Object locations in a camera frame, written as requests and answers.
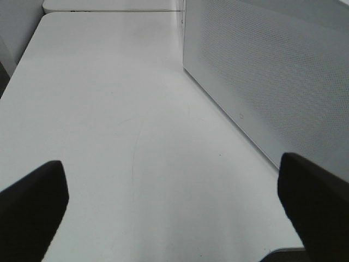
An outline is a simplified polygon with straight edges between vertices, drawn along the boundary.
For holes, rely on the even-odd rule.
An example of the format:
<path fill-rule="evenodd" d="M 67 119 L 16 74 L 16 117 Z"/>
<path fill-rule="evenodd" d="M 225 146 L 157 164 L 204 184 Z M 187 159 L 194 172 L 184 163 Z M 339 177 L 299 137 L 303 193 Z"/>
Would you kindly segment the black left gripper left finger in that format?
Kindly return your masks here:
<path fill-rule="evenodd" d="M 59 160 L 1 191 L 1 261 L 42 261 L 69 202 Z"/>

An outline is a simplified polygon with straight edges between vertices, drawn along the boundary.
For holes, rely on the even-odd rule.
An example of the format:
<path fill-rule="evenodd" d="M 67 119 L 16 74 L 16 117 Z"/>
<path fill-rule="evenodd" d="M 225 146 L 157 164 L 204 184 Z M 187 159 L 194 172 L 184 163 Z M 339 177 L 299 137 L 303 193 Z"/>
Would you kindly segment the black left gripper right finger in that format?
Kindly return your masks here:
<path fill-rule="evenodd" d="M 277 193 L 311 261 L 348 261 L 346 181 L 296 153 L 284 153 Z"/>

